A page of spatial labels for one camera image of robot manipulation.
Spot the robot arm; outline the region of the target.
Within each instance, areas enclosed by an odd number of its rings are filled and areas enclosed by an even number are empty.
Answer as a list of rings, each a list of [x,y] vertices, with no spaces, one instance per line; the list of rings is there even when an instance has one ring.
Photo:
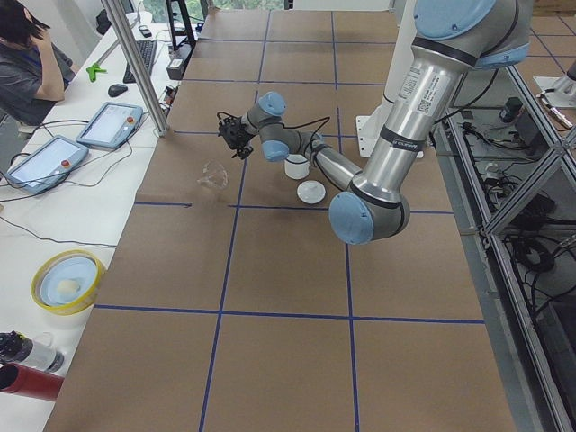
[[[285,100],[277,92],[261,96],[239,117],[220,112],[219,134],[242,159],[252,153],[254,137],[268,161],[308,158],[340,190],[328,218],[343,242],[363,245],[393,237],[410,219],[401,184],[455,85],[472,69],[521,62],[528,53],[533,9],[531,1],[416,2],[414,59],[364,167],[326,145],[319,133],[285,126]]]

